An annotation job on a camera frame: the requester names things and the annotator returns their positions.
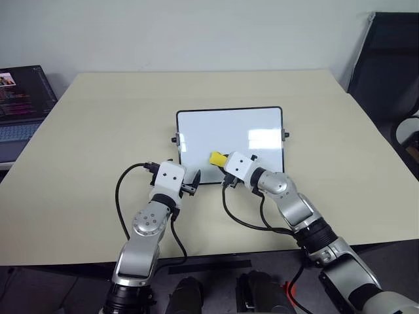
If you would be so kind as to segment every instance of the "beige table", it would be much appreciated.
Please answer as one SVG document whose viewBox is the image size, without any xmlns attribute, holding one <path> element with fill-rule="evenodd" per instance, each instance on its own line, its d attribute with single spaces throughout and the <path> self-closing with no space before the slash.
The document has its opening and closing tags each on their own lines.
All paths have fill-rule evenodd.
<svg viewBox="0 0 419 314">
<path fill-rule="evenodd" d="M 279 105 L 291 136 L 285 169 L 350 244 L 412 239 L 418 182 L 359 105 L 327 71 L 86 73 L 79 75 L 0 184 L 0 264 L 113 261 L 125 242 L 115 184 L 131 164 L 177 160 L 181 109 Z M 150 173 L 122 184 L 130 224 L 148 200 Z M 231 211 L 261 224 L 259 198 L 227 191 Z M 284 226 L 271 201 L 268 220 Z M 285 235 L 231 221 L 219 185 L 184 197 L 176 222 L 190 255 L 295 248 Z M 181 254 L 169 228 L 161 257 Z"/>
</svg>

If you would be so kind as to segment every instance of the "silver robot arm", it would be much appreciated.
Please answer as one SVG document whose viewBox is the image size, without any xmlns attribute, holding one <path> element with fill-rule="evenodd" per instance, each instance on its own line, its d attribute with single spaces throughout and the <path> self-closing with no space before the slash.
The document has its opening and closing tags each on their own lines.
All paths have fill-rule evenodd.
<svg viewBox="0 0 419 314">
<path fill-rule="evenodd" d="M 285 173 L 273 173 L 239 152 L 230 154 L 224 170 L 253 192 L 272 198 L 308 258 L 323 268 L 319 279 L 341 313 L 419 313 L 419 305 L 394 293 L 384 292 L 375 274 L 338 237 L 322 215 Z"/>
<path fill-rule="evenodd" d="M 120 252 L 100 313 L 149 312 L 154 304 L 149 283 L 160 253 L 159 243 L 169 219 L 173 223 L 179 214 L 183 193 L 194 195 L 199 185 L 200 171 L 192 184 L 184 184 L 186 168 L 171 161 L 160 165 L 148 162 L 144 168 L 153 173 L 150 201 L 132 220 L 131 237 Z"/>
</svg>

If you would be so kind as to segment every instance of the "white board surface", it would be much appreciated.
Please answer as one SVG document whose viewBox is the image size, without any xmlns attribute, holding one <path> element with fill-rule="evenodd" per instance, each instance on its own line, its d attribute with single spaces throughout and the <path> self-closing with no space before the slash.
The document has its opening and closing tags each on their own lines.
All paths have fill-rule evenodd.
<svg viewBox="0 0 419 314">
<path fill-rule="evenodd" d="M 179 162 L 190 183 L 201 170 L 201 183 L 219 183 L 223 173 L 209 163 L 211 153 L 253 154 L 267 169 L 283 171 L 282 110 L 280 107 L 179 111 Z"/>
</svg>

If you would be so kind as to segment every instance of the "black cable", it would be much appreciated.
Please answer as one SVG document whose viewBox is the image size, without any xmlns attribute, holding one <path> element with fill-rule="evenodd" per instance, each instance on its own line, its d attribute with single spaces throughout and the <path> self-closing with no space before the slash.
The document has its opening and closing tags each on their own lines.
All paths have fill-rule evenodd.
<svg viewBox="0 0 419 314">
<path fill-rule="evenodd" d="M 263 204 L 264 204 L 264 194 L 261 194 L 261 197 L 262 197 L 262 200 L 261 200 L 261 204 L 260 204 L 260 206 L 259 206 L 259 211 L 261 212 L 261 219 L 262 219 L 262 221 L 263 221 L 263 224 L 266 226 L 266 227 L 268 227 L 268 228 L 272 228 L 272 226 L 268 223 L 268 221 L 265 219 L 265 217 L 264 217 L 264 213 L 263 213 Z M 276 232 L 276 233 L 278 233 L 278 234 L 285 234 L 284 232 L 286 231 L 286 230 L 288 230 L 287 228 L 273 228 L 274 230 L 273 230 L 273 232 Z"/>
<path fill-rule="evenodd" d="M 67 293 L 63 297 L 63 300 L 61 301 L 60 306 L 58 307 L 58 309 L 61 309 L 64 306 L 64 302 L 67 300 L 67 297 L 70 295 L 71 291 L 73 290 L 73 288 L 76 285 L 78 280 L 79 280 L 78 277 L 76 278 L 76 280 L 74 280 L 74 283 L 71 285 L 70 289 L 68 289 Z"/>
<path fill-rule="evenodd" d="M 255 230 L 260 230 L 260 231 L 273 231 L 273 232 L 277 232 L 277 233 L 279 233 L 279 234 L 287 234 L 287 235 L 290 235 L 290 236 L 292 236 L 293 235 L 293 232 L 291 231 L 291 230 L 289 230 L 289 229 L 287 229 L 287 228 L 273 228 L 273 227 L 270 227 L 270 226 L 266 226 L 266 227 L 260 227 L 260 226 L 255 226 L 255 225 L 252 225 L 252 224 L 248 224 L 247 222 L 244 222 L 244 221 L 242 221 L 242 220 L 240 220 L 239 218 L 237 218 L 237 217 L 235 217 L 229 210 L 228 210 L 228 208 L 227 208 L 227 204 L 226 204 L 226 201 L 225 201 L 225 190 L 227 189 L 227 186 L 226 185 L 224 185 L 223 186 L 223 189 L 222 189 L 222 191 L 221 191 L 221 195 L 222 195 L 222 197 L 223 197 L 223 207 L 224 207 L 224 210 L 225 210 L 225 212 L 227 213 L 227 215 L 232 219 L 232 220 L 234 220 L 235 222 L 237 222 L 237 223 L 239 223 L 239 224 L 241 224 L 242 226 L 245 226 L 245 227 L 248 227 L 248 228 L 251 228 L 251 229 L 255 229 Z"/>
<path fill-rule="evenodd" d="M 130 172 L 131 170 L 133 170 L 133 168 L 143 167 L 143 166 L 144 166 L 144 164 L 134 164 L 131 167 L 129 167 L 127 170 L 125 170 L 122 173 L 122 175 L 120 175 L 120 177 L 118 179 L 118 182 L 117 182 L 117 187 L 115 188 L 115 205 L 117 206 L 117 213 L 118 213 L 120 225 L 122 226 L 122 229 L 124 230 L 124 233 L 125 233 L 125 236 L 126 236 L 127 240 L 130 239 L 130 234 L 128 233 L 128 230 L 126 229 L 124 218 L 122 217 L 122 213 L 120 212 L 120 206 L 119 206 L 119 188 L 120 188 L 120 184 L 122 183 L 122 180 L 125 178 L 125 176 L 128 174 L 128 172 Z"/>
<path fill-rule="evenodd" d="M 293 294 L 291 292 L 294 284 L 297 282 L 297 280 L 299 279 L 299 277 L 301 276 L 301 274 L 302 274 L 303 271 L 304 271 L 304 260 L 301 260 L 300 268 L 299 268 L 298 272 L 295 274 L 293 280 L 291 280 L 291 283 L 288 286 L 288 295 L 291 298 L 291 300 L 295 303 L 296 306 L 298 306 L 300 309 L 302 309 L 307 314 L 313 314 L 312 312 L 310 312 L 309 310 L 307 310 L 304 306 L 302 306 L 301 304 L 299 304 L 298 301 L 294 298 L 294 296 L 293 296 Z"/>
<path fill-rule="evenodd" d="M 6 282 L 5 282 L 5 286 L 3 287 L 3 292 L 1 293 L 1 296 L 0 296 L 0 302 L 2 302 L 2 301 L 3 301 L 3 298 L 4 298 L 4 297 L 5 297 L 5 295 L 6 295 L 7 288 L 8 288 L 8 285 L 9 285 L 9 281 L 10 281 L 10 280 L 11 280 L 11 278 L 12 278 L 13 272 L 14 272 L 14 268 L 13 268 L 13 267 L 11 267 L 11 268 L 9 268 L 9 269 L 7 270 L 7 273 L 8 273 L 9 275 L 7 276 L 7 279 L 6 279 Z"/>
<path fill-rule="evenodd" d="M 170 229 L 172 229 L 172 234 L 173 234 L 173 237 L 175 238 L 176 243 L 179 245 L 180 249 L 182 250 L 182 253 L 183 253 L 183 259 L 182 259 L 182 261 L 180 261 L 180 262 L 168 263 L 168 264 L 164 264 L 164 265 L 159 266 L 159 267 L 156 269 L 156 271 L 155 271 L 155 275 L 156 275 L 156 274 L 157 274 L 157 273 L 158 273 L 158 272 L 159 272 L 162 268 L 169 267 L 169 266 L 179 266 L 179 265 L 182 265 L 182 264 L 184 264 L 184 263 L 187 261 L 187 259 L 188 259 L 188 254 L 187 254 L 187 252 L 186 252 L 186 250 L 185 250 L 185 247 L 183 246 L 183 244 L 182 244 L 181 240 L 179 239 L 179 237 L 178 237 L 178 236 L 177 236 L 177 234 L 176 234 L 174 222 L 175 222 L 175 218 L 174 218 L 174 219 L 171 219 L 171 221 L 170 221 Z"/>
</svg>

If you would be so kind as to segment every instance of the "black chair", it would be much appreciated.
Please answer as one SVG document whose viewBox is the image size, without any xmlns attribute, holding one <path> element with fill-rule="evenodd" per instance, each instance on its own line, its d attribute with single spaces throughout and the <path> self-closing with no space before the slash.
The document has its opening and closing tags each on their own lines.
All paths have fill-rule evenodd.
<svg viewBox="0 0 419 314">
<path fill-rule="evenodd" d="M 349 84 L 380 133 L 419 180 L 419 164 L 395 132 L 419 111 L 419 13 L 376 12 Z"/>
</svg>

